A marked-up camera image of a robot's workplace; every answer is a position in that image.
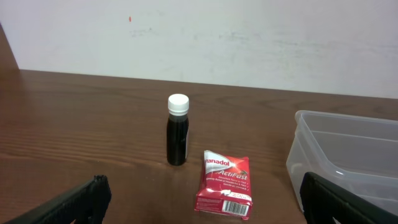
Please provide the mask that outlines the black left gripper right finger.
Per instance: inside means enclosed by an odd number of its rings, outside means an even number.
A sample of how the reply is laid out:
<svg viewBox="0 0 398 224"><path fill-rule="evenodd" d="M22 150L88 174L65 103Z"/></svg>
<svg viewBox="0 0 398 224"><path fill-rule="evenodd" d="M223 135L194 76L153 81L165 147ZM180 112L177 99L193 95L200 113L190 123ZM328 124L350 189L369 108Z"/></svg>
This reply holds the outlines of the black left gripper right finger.
<svg viewBox="0 0 398 224"><path fill-rule="evenodd" d="M300 198L308 224L397 224L396 215L314 172L305 173Z"/></svg>

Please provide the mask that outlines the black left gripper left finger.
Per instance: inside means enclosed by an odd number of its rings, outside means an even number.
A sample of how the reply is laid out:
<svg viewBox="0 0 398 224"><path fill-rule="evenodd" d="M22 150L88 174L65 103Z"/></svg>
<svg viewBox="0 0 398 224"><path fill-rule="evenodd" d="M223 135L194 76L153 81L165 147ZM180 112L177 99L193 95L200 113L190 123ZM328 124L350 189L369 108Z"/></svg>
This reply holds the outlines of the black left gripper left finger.
<svg viewBox="0 0 398 224"><path fill-rule="evenodd" d="M7 224L87 223L102 224L111 190L105 175L96 175L85 184L7 221Z"/></svg>

